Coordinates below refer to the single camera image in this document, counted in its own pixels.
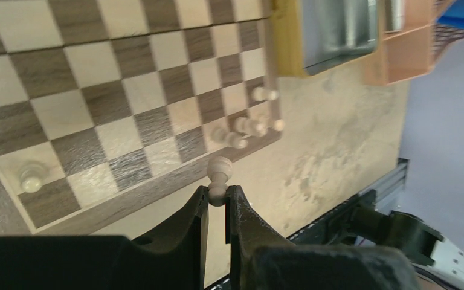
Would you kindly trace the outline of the gold metal tin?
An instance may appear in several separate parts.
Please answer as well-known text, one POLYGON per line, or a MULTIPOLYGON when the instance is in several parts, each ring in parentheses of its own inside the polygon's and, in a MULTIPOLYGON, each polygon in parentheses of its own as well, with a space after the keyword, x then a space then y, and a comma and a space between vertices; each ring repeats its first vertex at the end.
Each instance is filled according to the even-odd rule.
POLYGON ((379 46, 380 1, 273 1, 277 74, 308 78, 362 59, 379 46))

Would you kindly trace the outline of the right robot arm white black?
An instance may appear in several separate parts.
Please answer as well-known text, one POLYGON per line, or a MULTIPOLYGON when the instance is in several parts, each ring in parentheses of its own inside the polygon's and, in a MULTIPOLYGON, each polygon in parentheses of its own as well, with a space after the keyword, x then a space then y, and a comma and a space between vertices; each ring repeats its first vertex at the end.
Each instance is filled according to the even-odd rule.
POLYGON ((354 205, 338 225, 375 245, 400 250, 414 264, 433 274, 464 283, 464 250, 422 219, 401 211, 384 214, 365 204, 354 205))

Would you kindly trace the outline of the white chess piece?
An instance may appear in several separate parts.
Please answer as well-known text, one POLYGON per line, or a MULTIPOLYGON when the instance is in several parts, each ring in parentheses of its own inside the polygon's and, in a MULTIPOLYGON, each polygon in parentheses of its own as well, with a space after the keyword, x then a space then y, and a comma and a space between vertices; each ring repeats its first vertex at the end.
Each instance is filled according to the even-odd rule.
POLYGON ((24 193, 38 192, 45 184, 48 169, 39 162, 27 163, 19 171, 19 185, 24 193))
POLYGON ((285 121, 282 119, 274 119, 267 115, 261 115, 259 121, 266 126, 277 132, 282 132, 285 128, 285 121))
POLYGON ((251 98, 255 102, 274 101, 279 98, 279 93, 276 90, 258 86, 252 90, 251 98))
POLYGON ((246 117, 235 119, 234 129, 242 134, 254 137, 263 137, 268 132, 268 128, 264 123, 246 117))
POLYGON ((211 138, 214 142, 220 143, 223 146, 234 149, 244 149, 248 145, 248 141, 237 132, 230 132, 224 127, 216 127, 211 133, 211 138))

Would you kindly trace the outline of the wooden chess board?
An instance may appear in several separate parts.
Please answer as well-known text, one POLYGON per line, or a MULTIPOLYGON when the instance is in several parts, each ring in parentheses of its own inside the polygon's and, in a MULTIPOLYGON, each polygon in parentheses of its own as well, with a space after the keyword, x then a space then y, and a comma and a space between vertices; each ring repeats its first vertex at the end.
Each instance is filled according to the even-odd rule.
POLYGON ((276 142, 270 1, 0 1, 0 235, 89 234, 276 142), (248 145, 216 143, 216 127, 248 145), (22 166, 48 169, 24 193, 22 166))

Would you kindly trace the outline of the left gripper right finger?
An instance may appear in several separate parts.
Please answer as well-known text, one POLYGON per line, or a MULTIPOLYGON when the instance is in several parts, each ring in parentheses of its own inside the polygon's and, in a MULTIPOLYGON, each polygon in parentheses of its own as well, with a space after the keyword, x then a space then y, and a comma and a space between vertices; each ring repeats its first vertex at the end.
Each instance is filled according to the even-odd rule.
POLYGON ((298 245, 253 208, 239 185, 227 189, 231 289, 420 289, 416 271, 386 246, 298 245))

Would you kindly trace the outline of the orange plastic file organizer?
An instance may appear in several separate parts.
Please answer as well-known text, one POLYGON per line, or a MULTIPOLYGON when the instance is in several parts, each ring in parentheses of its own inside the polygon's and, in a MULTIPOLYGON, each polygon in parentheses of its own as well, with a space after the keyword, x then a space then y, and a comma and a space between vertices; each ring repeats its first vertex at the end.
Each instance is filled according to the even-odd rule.
POLYGON ((378 47, 362 62, 366 85, 385 86, 433 71, 464 29, 439 18, 453 1, 378 1, 378 47))

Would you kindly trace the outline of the white chess pawn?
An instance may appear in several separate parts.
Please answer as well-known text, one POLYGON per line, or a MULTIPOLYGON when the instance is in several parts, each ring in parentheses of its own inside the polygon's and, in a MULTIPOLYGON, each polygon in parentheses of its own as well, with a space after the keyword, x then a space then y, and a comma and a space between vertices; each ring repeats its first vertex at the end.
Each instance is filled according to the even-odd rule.
POLYGON ((222 156, 212 158, 207 165, 207 176, 211 183, 208 186, 208 199, 212 206, 225 204, 227 182, 233 175, 233 163, 222 156))

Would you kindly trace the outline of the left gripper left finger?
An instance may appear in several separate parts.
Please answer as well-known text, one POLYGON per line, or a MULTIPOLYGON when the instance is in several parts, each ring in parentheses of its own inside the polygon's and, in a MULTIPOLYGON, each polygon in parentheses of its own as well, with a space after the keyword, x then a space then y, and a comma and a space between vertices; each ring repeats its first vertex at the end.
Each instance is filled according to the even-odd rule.
POLYGON ((207 193, 134 239, 0 236, 0 289, 202 289, 207 193))

